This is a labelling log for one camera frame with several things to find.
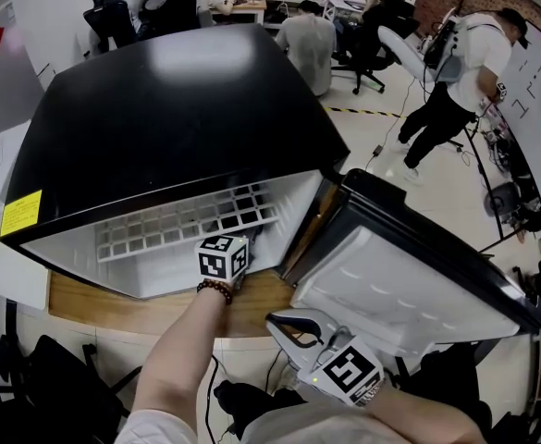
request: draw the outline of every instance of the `wooden countertop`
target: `wooden countertop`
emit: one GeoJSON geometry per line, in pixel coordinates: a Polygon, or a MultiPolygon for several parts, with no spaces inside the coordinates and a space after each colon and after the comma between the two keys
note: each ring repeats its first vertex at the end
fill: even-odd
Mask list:
{"type": "MultiPolygon", "coordinates": [[[[273,270],[249,275],[225,314],[217,337],[262,337],[268,313],[288,309],[294,289],[273,270]]],[[[133,300],[53,272],[49,313],[92,326],[160,336],[191,303],[196,291],[133,300]]]]}
{"type": "MultiPolygon", "coordinates": [[[[266,10],[267,5],[265,0],[249,0],[246,3],[243,3],[241,5],[234,5],[233,11],[231,13],[234,13],[238,10],[247,10],[247,11],[253,11],[253,10],[266,10]]],[[[213,15],[219,15],[220,12],[217,10],[211,10],[213,15]]]]}

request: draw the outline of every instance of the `sneaker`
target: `sneaker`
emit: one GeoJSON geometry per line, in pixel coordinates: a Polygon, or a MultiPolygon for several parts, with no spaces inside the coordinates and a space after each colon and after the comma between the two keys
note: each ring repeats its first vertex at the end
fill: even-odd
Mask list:
{"type": "Polygon", "coordinates": [[[407,167],[403,161],[401,162],[400,174],[414,186],[422,186],[424,183],[424,179],[418,172],[418,169],[407,167]]]}
{"type": "Polygon", "coordinates": [[[391,146],[391,151],[394,153],[408,153],[410,151],[410,143],[402,143],[399,139],[396,139],[391,146]]]}

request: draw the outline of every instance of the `white wire rack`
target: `white wire rack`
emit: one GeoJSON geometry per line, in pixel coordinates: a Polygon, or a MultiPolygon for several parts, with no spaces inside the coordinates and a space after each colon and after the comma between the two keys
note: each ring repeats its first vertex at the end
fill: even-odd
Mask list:
{"type": "Polygon", "coordinates": [[[277,220],[265,184],[242,186],[98,224],[97,261],[111,262],[277,220]]]}

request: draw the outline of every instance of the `tape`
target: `tape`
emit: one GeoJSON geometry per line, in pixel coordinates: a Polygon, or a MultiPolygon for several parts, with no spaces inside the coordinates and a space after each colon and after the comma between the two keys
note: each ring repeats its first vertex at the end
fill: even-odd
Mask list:
{"type": "Polygon", "coordinates": [[[390,114],[389,112],[378,112],[376,110],[359,110],[357,108],[339,108],[339,107],[324,107],[328,112],[350,112],[352,114],[366,114],[366,115],[382,115],[384,117],[394,118],[406,118],[405,115],[390,114]]]}

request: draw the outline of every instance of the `floor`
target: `floor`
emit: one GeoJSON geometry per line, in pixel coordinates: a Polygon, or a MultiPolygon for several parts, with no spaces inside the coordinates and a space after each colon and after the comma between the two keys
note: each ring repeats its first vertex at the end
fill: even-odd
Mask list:
{"type": "MultiPolygon", "coordinates": [[[[421,106],[423,93],[417,81],[401,67],[393,66],[380,72],[378,77],[387,85],[384,94],[379,94],[364,86],[361,94],[352,94],[351,75],[339,74],[333,79],[332,89],[321,99],[324,106],[378,110],[404,115],[421,106]]],[[[387,131],[397,121],[394,117],[380,115],[361,115],[347,112],[329,112],[342,138],[351,148],[350,157],[343,168],[346,172],[354,167],[365,168],[371,153],[378,144],[384,144],[387,131]]],[[[407,191],[409,207],[429,217],[441,226],[455,233],[476,249],[482,249],[498,239],[496,225],[483,208],[485,189],[478,174],[475,160],[471,155],[469,166],[450,145],[438,147],[421,165],[425,183],[420,188],[409,185],[396,173],[396,163],[400,155],[388,150],[397,137],[401,121],[393,126],[387,136],[386,148],[369,165],[369,170],[407,191]]],[[[460,136],[459,142],[467,141],[460,136]]],[[[478,151],[483,153],[486,172],[493,186],[500,184],[503,178],[491,163],[481,137],[475,139],[478,151]]],[[[539,259],[536,240],[529,234],[524,245],[516,239],[509,240],[491,251],[493,261],[503,270],[510,271],[519,265],[523,271],[535,271],[539,259]]],[[[0,299],[0,317],[5,301],[0,299]]],[[[0,320],[0,334],[3,322],[0,320]]],[[[58,319],[31,308],[20,307],[18,312],[18,333],[23,350],[29,353],[35,347],[38,338],[47,334],[82,359],[81,345],[93,343],[97,347],[97,367],[101,377],[110,385],[116,383],[136,366],[142,365],[158,337],[117,332],[90,327],[58,319]]],[[[521,413],[528,393],[530,373],[529,354],[530,338],[520,336],[504,339],[478,366],[480,392],[482,399],[492,408],[494,421],[506,412],[521,413]]],[[[277,344],[271,338],[257,339],[218,339],[215,342],[215,356],[227,369],[233,380],[244,381],[264,387],[267,370],[278,353],[277,344]]],[[[284,368],[286,359],[280,354],[274,374],[270,379],[270,389],[277,382],[279,372],[284,368]]],[[[204,425],[206,389],[212,374],[212,366],[199,390],[198,398],[198,434],[199,442],[210,442],[204,425]]],[[[223,374],[215,379],[220,382],[223,374]]],[[[136,380],[120,393],[120,398],[130,407],[136,380]]],[[[211,399],[210,424],[215,440],[221,436],[230,422],[215,398],[211,399]]],[[[237,442],[226,434],[222,443],[237,442]]]]}

